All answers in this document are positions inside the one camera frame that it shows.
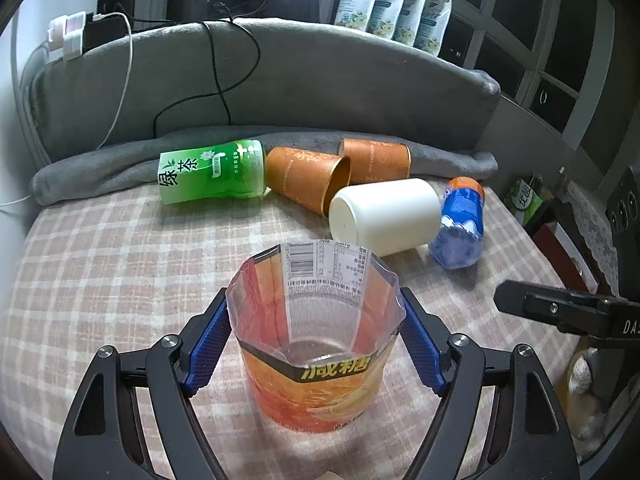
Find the barcode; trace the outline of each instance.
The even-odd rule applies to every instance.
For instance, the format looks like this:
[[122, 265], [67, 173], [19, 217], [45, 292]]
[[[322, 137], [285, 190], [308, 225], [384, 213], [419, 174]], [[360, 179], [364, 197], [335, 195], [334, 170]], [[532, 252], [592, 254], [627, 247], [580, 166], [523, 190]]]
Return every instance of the barcode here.
[[289, 245], [289, 277], [309, 278], [314, 276], [314, 245]]
[[213, 157], [213, 178], [218, 178], [220, 176], [220, 156], [217, 155]]

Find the transparent plastic bag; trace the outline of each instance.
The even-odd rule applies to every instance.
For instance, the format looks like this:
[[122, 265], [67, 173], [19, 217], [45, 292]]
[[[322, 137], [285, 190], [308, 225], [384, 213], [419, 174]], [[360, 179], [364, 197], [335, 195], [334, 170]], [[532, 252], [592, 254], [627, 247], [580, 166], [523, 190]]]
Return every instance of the transparent plastic bag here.
[[253, 256], [226, 300], [256, 402], [314, 432], [369, 406], [405, 316], [398, 277], [370, 251], [332, 240]]

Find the blue gripper pad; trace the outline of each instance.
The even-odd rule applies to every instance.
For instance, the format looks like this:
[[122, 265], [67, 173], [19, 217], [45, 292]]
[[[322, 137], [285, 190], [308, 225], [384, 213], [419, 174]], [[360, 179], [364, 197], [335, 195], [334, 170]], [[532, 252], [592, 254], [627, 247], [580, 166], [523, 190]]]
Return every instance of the blue gripper pad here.
[[191, 352], [189, 375], [184, 381], [184, 390], [188, 396], [193, 397], [200, 388], [209, 384], [230, 334], [231, 325], [225, 300]]
[[447, 383], [442, 376], [440, 355], [407, 301], [404, 302], [404, 308], [406, 318], [400, 329], [402, 341], [409, 351], [422, 384], [430, 387], [436, 395], [442, 396]]

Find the black cable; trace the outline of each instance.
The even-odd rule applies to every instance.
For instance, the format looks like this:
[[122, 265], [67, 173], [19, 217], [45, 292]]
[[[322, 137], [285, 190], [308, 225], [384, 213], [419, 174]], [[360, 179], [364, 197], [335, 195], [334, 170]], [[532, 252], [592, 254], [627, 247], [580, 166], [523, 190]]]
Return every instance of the black cable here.
[[120, 2], [115, 4], [115, 8], [119, 9], [119, 11], [121, 13], [123, 13], [127, 18], [129, 18], [129, 20], [132, 21], [132, 22], [138, 22], [138, 23], [171, 23], [173, 25], [178, 25], [178, 22], [174, 22], [174, 20], [141, 20], [140, 18], [135, 18], [135, 17], [131, 16], [125, 10], [125, 8], [122, 6], [122, 4]]
[[[225, 113], [226, 113], [226, 119], [227, 119], [227, 123], [231, 126], [232, 124], [232, 116], [231, 116], [231, 110], [229, 109], [229, 106], [226, 102], [225, 99], [225, 93], [229, 92], [231, 90], [233, 90], [234, 88], [239, 87], [242, 83], [244, 83], [247, 79], [249, 79], [252, 74], [255, 72], [255, 70], [258, 68], [258, 65], [260, 64], [260, 60], [262, 59], [262, 51], [260, 49], [260, 44], [258, 44], [258, 41], [255, 39], [254, 35], [249, 32], [246, 28], [244, 28], [242, 25], [239, 25], [238, 23], [234, 22], [234, 19], [236, 18], [248, 18], [250, 16], [254, 16], [256, 14], [258, 14], [259, 12], [261, 12], [262, 10], [265, 9], [265, 7], [267, 7], [267, 3], [268, 0], [262, 0], [262, 2], [260, 3], [260, 5], [258, 6], [257, 9], [252, 10], [251, 12], [245, 13], [245, 14], [238, 14], [236, 16], [234, 16], [231, 12], [231, 9], [224, 3], [218, 3], [218, 4], [214, 4], [214, 6], [216, 7], [216, 10], [218, 10], [218, 12], [220, 14], [226, 14], [226, 18], [229, 20], [229, 23], [234, 26], [239, 28], [240, 30], [242, 30], [246, 35], [249, 36], [249, 38], [251, 39], [251, 41], [253, 42], [254, 46], [255, 46], [255, 51], [256, 51], [256, 57], [255, 57], [255, 62], [254, 65], [251, 67], [251, 69], [249, 70], [249, 72], [238, 82], [234, 83], [233, 85], [229, 86], [228, 88], [222, 89], [222, 86], [220, 85], [220, 79], [218, 78], [218, 67], [216, 64], [216, 47], [213, 41], [213, 35], [211, 33], [211, 30], [209, 28], [209, 26], [205, 23], [205, 22], [195, 22], [198, 23], [199, 25], [203, 26], [206, 33], [207, 33], [207, 38], [209, 40], [209, 49], [211, 51], [211, 68], [213, 71], [213, 79], [214, 82], [216, 84], [216, 92], [211, 92], [211, 93], [207, 93], [207, 94], [199, 94], [199, 95], [194, 95], [194, 96], [190, 96], [190, 97], [185, 97], [183, 99], [180, 99], [174, 103], [171, 103], [170, 105], [168, 105], [167, 107], [163, 108], [162, 110], [160, 110], [160, 112], [158, 112], [156, 114], [156, 116], [154, 117], [154, 122], [153, 122], [153, 135], [154, 138], [157, 139], [158, 138], [158, 118], [164, 114], [166, 111], [170, 110], [171, 108], [174, 108], [175, 106], [181, 105], [187, 101], [192, 101], [195, 99], [203, 99], [205, 97], [214, 97], [214, 96], [220, 96], [220, 101], [222, 102], [222, 105], [225, 109]], [[233, 9], [236, 9], [240, 6], [242, 6], [244, 4], [238, 4], [236, 6], [233, 6]], [[132, 16], [131, 14], [129, 14], [126, 9], [124, 8], [124, 6], [120, 3], [117, 2], [114, 6], [116, 9], [118, 9], [120, 12], [122, 12], [127, 19], [131, 20], [132, 22], [138, 22], [138, 23], [151, 23], [151, 24], [156, 24], [155, 27], [151, 27], [151, 28], [162, 28], [162, 27], [168, 27], [171, 25], [183, 25], [183, 22], [174, 22], [174, 20], [142, 20], [140, 18], [136, 18], [135, 16]], [[224, 13], [220, 12], [219, 7], [221, 7], [224, 10]]]
[[229, 92], [229, 91], [233, 90], [234, 88], [239, 87], [242, 83], [244, 83], [247, 79], [249, 79], [252, 76], [252, 74], [255, 72], [255, 70], [258, 68], [258, 65], [260, 64], [260, 60], [262, 59], [262, 51], [260, 49], [260, 44], [255, 39], [254, 35], [252, 33], [250, 33], [246, 28], [244, 28], [242, 25], [239, 25], [239, 23], [229, 22], [229, 24], [233, 25], [234, 27], [239, 28], [240, 30], [242, 30], [246, 35], [249, 36], [251, 41], [254, 43], [254, 45], [255, 45], [255, 53], [256, 53], [254, 65], [251, 67], [249, 72], [247, 72], [247, 74], [240, 81], [238, 81], [237, 83], [234, 83], [233, 85], [229, 86], [228, 88], [220, 90], [219, 92], [212, 92], [212, 93], [209, 93], [209, 94], [200, 94], [200, 95], [194, 95], [194, 96], [191, 96], [191, 97], [185, 97], [183, 99], [180, 99], [180, 100], [176, 101], [175, 103], [171, 103], [170, 105], [168, 105], [165, 108], [163, 108], [162, 110], [160, 110], [156, 114], [156, 116], [154, 117], [154, 126], [153, 126], [154, 139], [158, 138], [158, 119], [166, 111], [170, 110], [171, 108], [173, 108], [175, 106], [181, 105], [182, 103], [185, 103], [187, 101], [192, 101], [192, 100], [195, 100], [195, 99], [203, 99], [205, 97], [215, 97], [216, 95], [220, 95], [220, 94]]
[[214, 43], [213, 43], [213, 35], [211, 33], [211, 29], [209, 28], [209, 25], [207, 25], [205, 22], [196, 22], [196, 23], [198, 23], [199, 25], [202, 25], [204, 27], [204, 30], [207, 32], [207, 37], [209, 38], [209, 47], [211, 49], [211, 68], [213, 70], [213, 81], [215, 81], [216, 83], [216, 90], [218, 90], [218, 94], [220, 95], [220, 102], [222, 102], [223, 107], [225, 107], [226, 122], [228, 123], [229, 126], [231, 126], [232, 124], [231, 110], [229, 110], [229, 106], [226, 104], [225, 92], [220, 86], [220, 79], [218, 79], [218, 67], [216, 65], [216, 47], [214, 46]]

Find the green package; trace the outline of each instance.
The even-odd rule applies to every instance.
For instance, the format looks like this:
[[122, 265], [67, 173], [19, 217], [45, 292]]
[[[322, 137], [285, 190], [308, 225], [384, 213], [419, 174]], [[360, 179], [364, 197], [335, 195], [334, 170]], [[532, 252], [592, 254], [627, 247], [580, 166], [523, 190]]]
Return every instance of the green package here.
[[162, 203], [208, 197], [250, 198], [264, 193], [264, 154], [258, 140], [160, 155]]
[[504, 200], [504, 205], [521, 226], [527, 225], [543, 200], [523, 179], [518, 179]]

